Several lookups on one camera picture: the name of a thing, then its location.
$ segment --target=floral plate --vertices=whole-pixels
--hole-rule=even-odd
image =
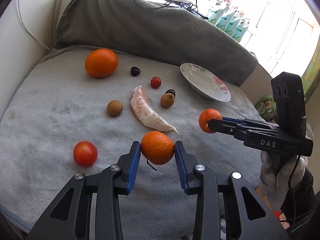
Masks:
[[[228,102],[231,99],[226,85],[209,70],[191,63],[184,63],[180,71],[190,87],[199,95],[211,100]]]

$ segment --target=hand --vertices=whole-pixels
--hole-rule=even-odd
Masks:
[[[261,173],[260,173],[260,187],[261,195],[267,196],[269,204],[273,211],[281,208],[288,192],[288,181],[297,157],[289,160],[279,171],[278,175],[272,168],[271,155],[268,152],[261,151]],[[296,188],[303,178],[306,169],[306,161],[304,157],[300,157],[298,166],[291,178],[291,188]]]

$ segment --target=tangerine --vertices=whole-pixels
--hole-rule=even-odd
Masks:
[[[92,77],[106,77],[118,67],[118,56],[110,49],[97,49],[89,54],[84,67]]]
[[[155,165],[163,165],[173,157],[173,141],[158,131],[152,131],[141,140],[141,153]]]
[[[215,109],[207,109],[204,110],[199,116],[199,126],[202,131],[207,133],[215,133],[215,131],[211,131],[208,128],[208,122],[211,119],[219,119],[222,120],[221,114]]]

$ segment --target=red tomato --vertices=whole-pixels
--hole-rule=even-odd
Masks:
[[[97,148],[88,141],[82,141],[73,148],[73,159],[82,167],[92,166],[98,157]]]
[[[161,86],[161,79],[158,77],[151,78],[150,84],[153,88],[159,88]]]

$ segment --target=fluffy mat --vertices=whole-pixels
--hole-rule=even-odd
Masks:
[[[91,51],[73,46],[47,56],[22,83],[0,122],[1,209],[20,228],[28,232],[75,173],[101,172],[151,131],[130,109],[132,90],[139,85],[146,88],[153,108],[179,131],[166,133],[173,141],[183,141],[188,153],[215,172],[239,171],[251,185],[258,182],[258,150],[232,136],[204,133],[198,125],[199,114],[207,108],[223,116],[260,120],[238,87],[226,83],[230,102],[210,101],[189,87],[179,67],[125,55],[119,55],[111,76],[95,79],[84,69]],[[139,76],[131,76],[132,66],[141,69]],[[162,79],[159,89],[150,87],[153,76]],[[159,102],[168,89],[176,91],[176,100],[164,109]],[[115,99],[124,109],[110,117],[106,105]],[[73,147],[81,140],[92,141],[98,149],[91,168],[73,161]],[[120,196],[125,240],[169,240],[193,229],[196,196],[186,196],[181,189],[174,158],[156,168],[153,171],[141,156],[133,192]]]
[[[156,7],[135,1],[143,8]],[[187,10],[143,8],[133,0],[73,0],[63,13],[57,39],[178,66],[194,63],[236,86],[256,68],[257,59],[238,42]]]

